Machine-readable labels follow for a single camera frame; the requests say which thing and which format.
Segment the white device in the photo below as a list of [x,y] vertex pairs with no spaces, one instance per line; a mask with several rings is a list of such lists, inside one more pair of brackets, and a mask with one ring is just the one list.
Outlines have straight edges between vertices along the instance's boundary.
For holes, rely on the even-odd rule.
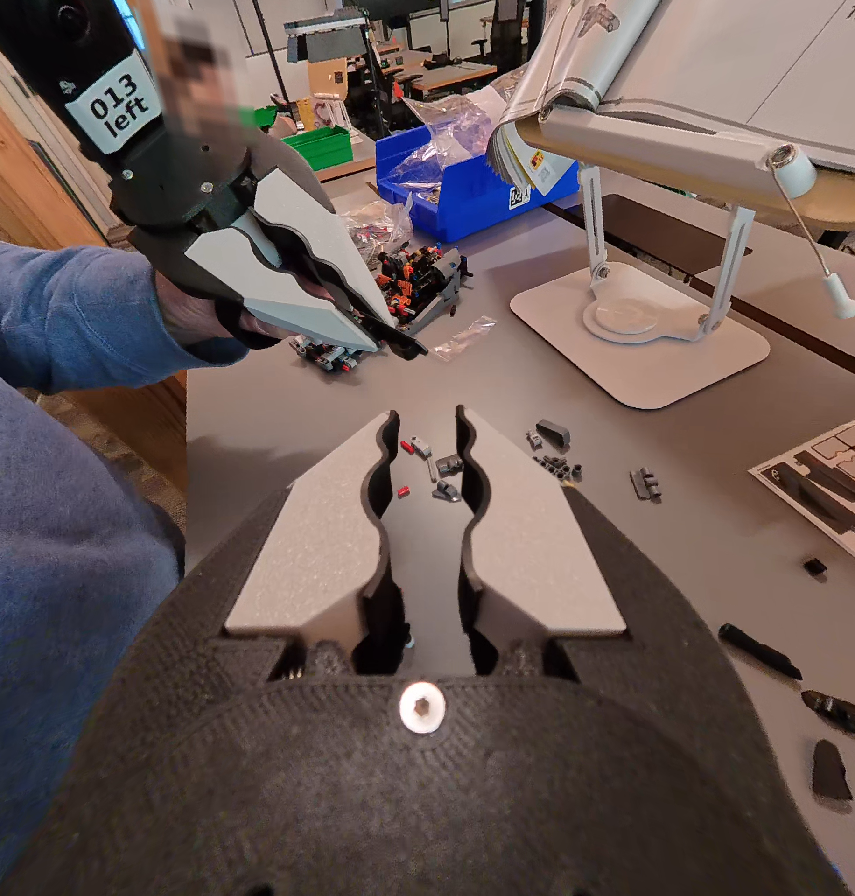
[[[667,282],[693,309],[707,310],[728,230],[725,209],[680,196],[658,185],[621,173],[601,173],[603,221],[609,256],[643,270],[662,265],[651,278]],[[855,299],[855,256],[822,246],[827,261],[841,275]],[[661,339],[640,345],[617,345],[590,334],[582,322],[588,307],[588,261],[576,273],[528,289],[512,299],[511,309],[549,345],[586,375],[616,386],[617,400],[655,409],[673,398],[650,398],[663,386],[640,380],[722,379],[765,360],[769,341],[751,322],[784,336],[855,374],[855,317],[836,319],[802,238],[756,221],[731,298],[731,311],[713,335],[689,343]]]

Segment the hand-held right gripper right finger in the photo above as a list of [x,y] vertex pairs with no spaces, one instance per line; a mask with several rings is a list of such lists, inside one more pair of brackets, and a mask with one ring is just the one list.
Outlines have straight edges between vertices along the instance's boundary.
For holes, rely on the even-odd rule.
[[566,488],[473,409],[456,409],[456,450],[471,512],[458,604],[475,671],[520,647],[545,659],[561,640],[624,635]]

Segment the small clear plastic bag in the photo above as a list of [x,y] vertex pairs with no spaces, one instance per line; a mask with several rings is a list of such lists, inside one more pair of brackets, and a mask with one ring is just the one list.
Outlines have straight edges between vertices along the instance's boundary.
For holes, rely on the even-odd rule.
[[483,315],[446,342],[433,347],[431,351],[439,360],[444,363],[451,363],[467,349],[488,336],[497,326],[497,323],[495,319]]

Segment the black angled lego piece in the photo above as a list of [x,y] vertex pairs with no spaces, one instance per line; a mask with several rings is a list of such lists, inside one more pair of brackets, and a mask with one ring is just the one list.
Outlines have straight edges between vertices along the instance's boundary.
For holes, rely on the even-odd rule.
[[373,337],[378,342],[385,343],[393,354],[407,362],[428,354],[428,349],[412,337],[407,330],[391,327],[378,320],[370,321],[369,325]]

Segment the lego instruction booklet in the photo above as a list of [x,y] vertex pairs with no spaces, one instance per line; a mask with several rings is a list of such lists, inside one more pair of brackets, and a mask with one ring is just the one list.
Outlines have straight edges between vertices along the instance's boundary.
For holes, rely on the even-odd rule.
[[855,2],[551,2],[495,133],[552,106],[786,141],[855,174]]

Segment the partly built lego model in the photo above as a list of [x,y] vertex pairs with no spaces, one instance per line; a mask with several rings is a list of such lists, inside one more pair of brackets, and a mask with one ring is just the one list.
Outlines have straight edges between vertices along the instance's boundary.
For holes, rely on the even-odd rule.
[[440,245],[379,252],[368,265],[397,328],[411,336],[442,315],[456,316],[461,289],[473,276],[467,256]]

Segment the dark grey angled lego beam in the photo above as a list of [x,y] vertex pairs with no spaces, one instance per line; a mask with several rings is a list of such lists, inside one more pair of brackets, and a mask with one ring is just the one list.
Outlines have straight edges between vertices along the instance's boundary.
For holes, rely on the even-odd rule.
[[582,482],[582,465],[570,464],[568,458],[564,456],[534,455],[533,460],[562,487],[576,487]]

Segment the person's left hand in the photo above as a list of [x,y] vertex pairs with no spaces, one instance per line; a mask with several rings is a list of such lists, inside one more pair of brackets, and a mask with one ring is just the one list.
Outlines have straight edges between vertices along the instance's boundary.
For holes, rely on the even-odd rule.
[[263,350],[294,336],[232,302],[189,295],[161,273],[154,273],[154,283],[164,324],[181,344],[234,339],[248,349]]

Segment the blue storage bin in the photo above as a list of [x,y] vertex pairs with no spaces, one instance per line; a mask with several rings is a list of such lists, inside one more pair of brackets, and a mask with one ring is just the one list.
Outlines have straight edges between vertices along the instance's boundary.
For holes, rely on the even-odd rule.
[[444,243],[457,243],[579,189],[576,163],[546,195],[533,188],[520,193],[482,155],[441,167],[426,126],[378,140],[376,165],[382,199],[407,207],[416,230]]

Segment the person's blue clothing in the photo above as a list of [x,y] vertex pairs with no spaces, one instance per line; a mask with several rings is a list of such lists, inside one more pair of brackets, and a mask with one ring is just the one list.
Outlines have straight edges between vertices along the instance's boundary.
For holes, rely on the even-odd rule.
[[181,575],[164,511],[0,378],[0,881]]

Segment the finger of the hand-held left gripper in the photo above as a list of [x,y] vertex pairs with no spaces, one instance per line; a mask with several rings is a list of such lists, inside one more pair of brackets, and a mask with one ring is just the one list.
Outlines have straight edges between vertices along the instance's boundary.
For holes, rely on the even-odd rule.
[[314,297],[291,273],[257,255],[250,236],[225,229],[201,234],[185,255],[242,298],[243,307],[262,322],[324,344],[377,352],[378,343],[331,300]]
[[308,292],[292,276],[250,300],[262,320],[310,337],[400,337],[384,297],[342,218],[279,168],[256,186],[254,217],[281,259],[309,263],[303,278],[328,297]]

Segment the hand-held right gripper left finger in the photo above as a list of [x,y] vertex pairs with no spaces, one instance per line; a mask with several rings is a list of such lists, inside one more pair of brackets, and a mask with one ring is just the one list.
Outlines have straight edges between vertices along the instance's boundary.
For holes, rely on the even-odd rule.
[[225,621],[230,636],[340,646],[358,673],[395,673],[408,623],[382,518],[399,414],[379,414],[302,474]]

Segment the green storage bin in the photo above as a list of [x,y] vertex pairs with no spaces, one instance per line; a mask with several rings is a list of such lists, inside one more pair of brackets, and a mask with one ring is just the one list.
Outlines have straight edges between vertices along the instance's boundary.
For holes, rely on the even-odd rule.
[[350,132],[340,126],[322,127],[283,138],[316,173],[354,161]]

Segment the lego sticker sheet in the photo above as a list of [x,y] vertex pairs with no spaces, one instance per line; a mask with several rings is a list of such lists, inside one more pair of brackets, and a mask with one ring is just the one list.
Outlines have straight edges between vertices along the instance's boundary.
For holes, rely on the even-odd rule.
[[855,419],[748,474],[855,559]]

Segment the cluster of grey lego connectors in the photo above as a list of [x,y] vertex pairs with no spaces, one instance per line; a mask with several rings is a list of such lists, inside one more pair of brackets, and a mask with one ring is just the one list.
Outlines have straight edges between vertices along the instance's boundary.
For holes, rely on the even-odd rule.
[[462,498],[461,491],[453,481],[455,476],[463,472],[463,459],[459,454],[427,459],[428,473],[433,485],[431,496],[447,503],[458,503]]

